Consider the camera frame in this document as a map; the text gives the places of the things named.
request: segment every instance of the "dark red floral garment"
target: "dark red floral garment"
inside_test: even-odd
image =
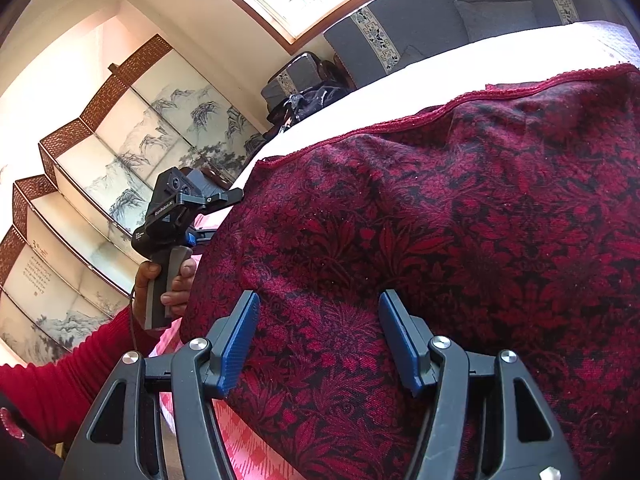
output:
[[[204,254],[182,338],[257,291],[228,402],[307,480],[404,476],[429,401],[399,384],[386,288],[466,350],[518,352],[583,478],[637,476],[640,73],[532,85],[259,162]]]

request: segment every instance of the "device handle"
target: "device handle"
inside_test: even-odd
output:
[[[146,291],[145,330],[166,328],[172,317],[160,301],[160,296],[171,290],[171,283],[180,274],[180,266],[193,254],[190,247],[176,246],[151,255],[151,262],[161,266],[160,275],[151,280]]]

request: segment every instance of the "silver bolt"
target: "silver bolt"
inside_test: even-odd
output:
[[[445,348],[449,348],[451,346],[451,339],[443,335],[435,336],[431,340],[431,342],[436,348],[440,348],[441,350],[444,350]]]
[[[135,363],[138,359],[140,358],[140,356],[138,355],[138,352],[134,352],[133,350],[131,352],[127,352],[126,354],[124,354],[122,356],[122,362],[126,365],[132,365],[133,363]]]
[[[505,363],[514,363],[518,360],[518,356],[516,355],[516,352],[512,350],[503,350],[502,352],[500,352],[500,359],[502,359]]]
[[[207,340],[203,337],[197,337],[196,339],[189,341],[189,348],[191,348],[191,350],[202,350],[206,346]]]
[[[540,471],[540,480],[560,480],[562,475],[560,471],[555,467],[547,467],[545,470]]]

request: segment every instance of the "blue rubber pad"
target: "blue rubber pad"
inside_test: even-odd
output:
[[[219,319],[216,324],[226,320],[218,338],[212,342],[209,366],[218,375],[213,386],[214,396],[223,399],[229,390],[238,384],[238,378],[254,338],[260,314],[260,299],[252,290],[246,290],[240,296],[228,318]]]
[[[409,316],[394,290],[380,295],[378,316],[402,385],[417,397],[436,383],[428,347],[433,335],[423,320]]]

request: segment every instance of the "red sweater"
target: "red sweater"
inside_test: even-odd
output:
[[[130,308],[124,309],[55,364],[0,366],[0,392],[45,444],[70,442],[76,436],[118,359],[134,347],[129,316]],[[133,325],[138,350],[146,356],[158,340]]]

